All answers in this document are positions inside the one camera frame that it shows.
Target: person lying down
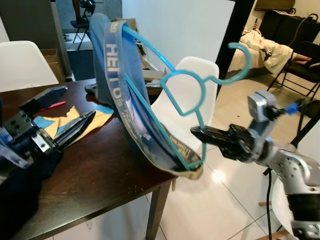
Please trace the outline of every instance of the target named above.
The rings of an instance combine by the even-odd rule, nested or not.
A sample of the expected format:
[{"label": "person lying down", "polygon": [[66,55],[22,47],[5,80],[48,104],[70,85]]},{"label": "person lying down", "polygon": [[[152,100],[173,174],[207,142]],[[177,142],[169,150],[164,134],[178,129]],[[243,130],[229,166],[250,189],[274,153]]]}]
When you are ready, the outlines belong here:
[{"label": "person lying down", "polygon": [[291,60],[294,64],[304,65],[309,68],[320,65],[320,63],[312,62],[310,57],[295,52],[292,54],[293,49],[286,45],[265,39],[257,28],[253,30],[244,29],[240,42],[258,51],[263,59],[264,66],[273,74],[278,74],[284,68],[291,55]]}]

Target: yellow cloth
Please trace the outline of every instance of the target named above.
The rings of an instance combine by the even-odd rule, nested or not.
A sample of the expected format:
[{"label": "yellow cloth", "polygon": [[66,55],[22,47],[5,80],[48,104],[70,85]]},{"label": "yellow cloth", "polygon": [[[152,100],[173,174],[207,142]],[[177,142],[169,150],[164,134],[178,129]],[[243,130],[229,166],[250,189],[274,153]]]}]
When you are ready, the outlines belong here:
[{"label": "yellow cloth", "polygon": [[[89,126],[85,129],[85,131],[76,139],[74,140],[71,144],[75,143],[76,141],[82,139],[85,135],[90,133],[93,129],[101,127],[103,124],[105,124],[108,119],[112,116],[111,114],[106,114],[102,111],[95,110],[95,115],[92,120],[92,122],[89,124]],[[67,123],[69,123],[71,120],[76,119],[80,117],[77,109],[75,106],[73,106],[70,111],[66,114],[66,116],[60,116],[60,117],[42,117],[45,120],[48,121],[53,121],[53,123],[46,127],[44,130],[48,133],[48,135],[52,138],[55,139],[57,136],[57,131],[59,127],[63,127]]]}]

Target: wooden table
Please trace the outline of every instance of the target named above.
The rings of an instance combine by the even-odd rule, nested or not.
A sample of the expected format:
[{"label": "wooden table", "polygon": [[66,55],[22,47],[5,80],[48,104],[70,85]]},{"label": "wooden table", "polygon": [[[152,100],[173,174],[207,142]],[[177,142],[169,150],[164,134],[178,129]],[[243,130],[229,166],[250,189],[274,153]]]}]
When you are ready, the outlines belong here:
[{"label": "wooden table", "polygon": [[[65,83],[68,91],[61,100],[66,104],[41,114],[64,116],[72,106],[81,114],[94,110],[95,98],[84,90],[91,83],[92,80]],[[4,120],[47,87],[0,93]],[[113,116],[103,127],[64,151],[53,175],[43,184],[36,214],[14,240],[48,238],[150,192],[146,239],[155,239],[170,183],[175,178],[155,168],[139,149],[132,147],[122,123]]]}]

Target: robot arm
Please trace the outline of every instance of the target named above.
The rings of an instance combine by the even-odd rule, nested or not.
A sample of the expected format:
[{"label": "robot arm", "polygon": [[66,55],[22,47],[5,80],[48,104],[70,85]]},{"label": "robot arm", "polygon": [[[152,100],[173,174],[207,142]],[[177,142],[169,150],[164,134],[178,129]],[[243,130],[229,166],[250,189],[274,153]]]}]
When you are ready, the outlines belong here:
[{"label": "robot arm", "polygon": [[288,143],[269,137],[284,109],[276,108],[276,98],[267,91],[248,97],[253,117],[248,129],[231,124],[228,131],[206,126],[191,132],[203,143],[219,147],[225,158],[273,169],[282,180],[294,220],[292,230],[300,240],[320,239],[320,165],[302,156]]}]

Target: white plastic chair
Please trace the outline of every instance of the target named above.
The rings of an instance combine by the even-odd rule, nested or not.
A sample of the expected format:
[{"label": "white plastic chair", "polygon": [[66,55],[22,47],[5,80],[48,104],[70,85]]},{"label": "white plastic chair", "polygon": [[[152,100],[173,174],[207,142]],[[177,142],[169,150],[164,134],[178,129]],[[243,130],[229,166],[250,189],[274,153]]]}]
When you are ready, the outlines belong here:
[{"label": "white plastic chair", "polygon": [[[215,77],[219,76],[219,67],[215,63],[193,56],[183,58],[176,66],[176,69],[193,71],[202,78],[208,77],[209,75]],[[190,110],[200,99],[200,86],[198,82],[190,76],[183,74],[176,75],[170,78],[166,85],[182,111],[186,112],[187,110]],[[205,86],[206,96],[200,108],[200,112],[204,124],[210,125],[214,115],[218,85],[212,81],[208,81]],[[190,132],[191,127],[199,126],[195,113],[187,116],[180,116],[163,90],[157,100],[152,104],[151,108],[159,121],[173,136],[194,151],[199,149],[201,141]]]},{"label": "white plastic chair", "polygon": [[0,43],[0,92],[57,83],[36,44],[31,41]]}]

